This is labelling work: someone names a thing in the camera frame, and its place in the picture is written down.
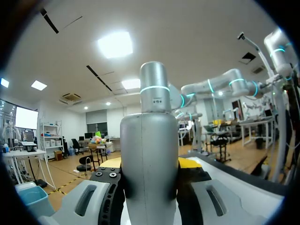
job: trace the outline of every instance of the yellow cloth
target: yellow cloth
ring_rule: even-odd
[[[181,168],[202,167],[199,163],[197,163],[191,159],[178,157],[178,160],[179,160]],[[109,160],[103,162],[100,166],[101,167],[110,167],[110,168],[120,168],[121,157],[109,159]]]

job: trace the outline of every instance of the cardboard box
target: cardboard box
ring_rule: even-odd
[[[62,160],[62,151],[54,151],[54,156],[56,161]]]
[[[103,146],[103,144],[92,144],[92,143],[89,143],[88,145],[90,148],[96,148],[96,147],[99,147],[99,146]]]

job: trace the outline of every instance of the metal shelving unit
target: metal shelving unit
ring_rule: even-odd
[[[45,136],[45,133],[49,132],[53,136]],[[62,152],[65,152],[63,145],[63,137],[62,137],[62,125],[61,120],[56,122],[56,125],[50,125],[49,122],[40,122],[40,140],[42,149],[47,152],[48,159],[54,158],[54,150],[60,149]],[[50,139],[55,139],[61,141],[61,145],[58,146],[50,146],[46,147],[45,141]]]

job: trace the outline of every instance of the blue bin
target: blue bin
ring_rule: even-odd
[[[40,187],[30,187],[18,192],[23,203],[29,208],[32,214],[40,216],[52,216],[55,211],[49,202],[48,194]]]

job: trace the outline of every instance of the black screw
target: black screw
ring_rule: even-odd
[[[112,178],[114,178],[114,177],[117,176],[117,174],[116,174],[115,172],[111,172],[111,173],[109,174],[109,176],[112,177]]]
[[[102,176],[102,172],[96,172],[95,175],[96,175],[97,177],[101,177],[101,176]]]

